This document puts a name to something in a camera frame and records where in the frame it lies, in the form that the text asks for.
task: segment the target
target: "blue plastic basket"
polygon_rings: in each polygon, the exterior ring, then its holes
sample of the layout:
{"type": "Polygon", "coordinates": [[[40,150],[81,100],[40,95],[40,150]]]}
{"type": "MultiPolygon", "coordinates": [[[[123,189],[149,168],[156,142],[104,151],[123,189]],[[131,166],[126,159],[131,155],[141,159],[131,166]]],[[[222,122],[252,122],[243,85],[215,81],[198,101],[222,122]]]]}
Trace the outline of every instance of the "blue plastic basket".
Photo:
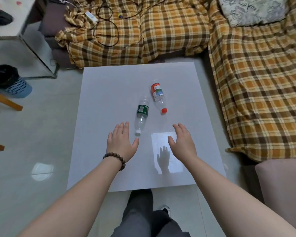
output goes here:
{"type": "Polygon", "coordinates": [[[13,98],[24,98],[32,92],[32,86],[21,77],[11,86],[1,89],[13,98]]]}

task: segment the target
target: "person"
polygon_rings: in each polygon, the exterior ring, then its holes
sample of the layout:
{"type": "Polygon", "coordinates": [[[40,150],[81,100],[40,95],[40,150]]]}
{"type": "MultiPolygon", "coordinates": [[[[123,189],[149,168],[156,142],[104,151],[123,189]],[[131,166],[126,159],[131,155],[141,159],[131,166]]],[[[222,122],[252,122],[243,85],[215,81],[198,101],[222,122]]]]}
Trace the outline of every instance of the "person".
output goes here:
{"type": "MultiPolygon", "coordinates": [[[[296,229],[288,222],[202,161],[197,156],[193,139],[184,125],[179,123],[173,127],[177,140],[174,142],[172,137],[168,137],[170,148],[193,176],[226,236],[296,237],[296,229]]],[[[118,153],[128,162],[136,153],[138,145],[138,138],[130,144],[129,123],[121,123],[109,133],[106,152],[118,153]]],[[[114,156],[104,158],[89,174],[33,220],[19,236],[87,236],[121,166],[120,159],[114,156]]],[[[151,190],[132,191],[122,222],[114,230],[112,237],[189,236],[181,231],[165,211],[153,211],[152,208],[151,190]]]]}

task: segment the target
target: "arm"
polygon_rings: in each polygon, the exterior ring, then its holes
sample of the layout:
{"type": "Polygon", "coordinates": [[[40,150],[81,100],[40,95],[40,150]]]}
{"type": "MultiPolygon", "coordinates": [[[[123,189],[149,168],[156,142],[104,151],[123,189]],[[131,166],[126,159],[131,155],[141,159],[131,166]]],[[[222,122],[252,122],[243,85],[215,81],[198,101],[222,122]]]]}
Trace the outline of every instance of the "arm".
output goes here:
{"type": "Polygon", "coordinates": [[[296,236],[282,217],[198,158],[184,125],[173,126],[177,140],[168,137],[170,148],[192,174],[226,236],[296,236]]]}
{"type": "MultiPolygon", "coordinates": [[[[129,123],[116,125],[108,136],[106,152],[120,154],[127,162],[136,153],[138,138],[129,142],[129,123]]],[[[109,187],[121,168],[116,157],[106,157],[82,180],[33,220],[19,237],[83,237],[95,221],[109,187]]]]}

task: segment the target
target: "trash can with holes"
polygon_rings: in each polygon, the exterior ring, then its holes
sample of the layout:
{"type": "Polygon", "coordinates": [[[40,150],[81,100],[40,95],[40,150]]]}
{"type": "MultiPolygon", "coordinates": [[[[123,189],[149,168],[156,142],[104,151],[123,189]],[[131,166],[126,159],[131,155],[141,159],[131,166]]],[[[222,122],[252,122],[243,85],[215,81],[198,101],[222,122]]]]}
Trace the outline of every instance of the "trash can with holes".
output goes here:
{"type": "Polygon", "coordinates": [[[24,98],[31,92],[32,86],[19,76],[15,67],[0,65],[0,93],[12,98],[24,98]]]}

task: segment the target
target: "green label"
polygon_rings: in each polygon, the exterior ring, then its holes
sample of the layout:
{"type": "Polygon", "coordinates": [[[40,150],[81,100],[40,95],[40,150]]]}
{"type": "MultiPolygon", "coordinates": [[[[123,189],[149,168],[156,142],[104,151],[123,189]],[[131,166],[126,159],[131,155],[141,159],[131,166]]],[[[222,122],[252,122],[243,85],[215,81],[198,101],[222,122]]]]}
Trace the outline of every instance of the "green label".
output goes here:
{"type": "Polygon", "coordinates": [[[146,106],[146,105],[139,105],[138,106],[138,110],[137,110],[137,114],[145,114],[145,115],[148,115],[148,110],[149,110],[149,107],[146,106]]]}

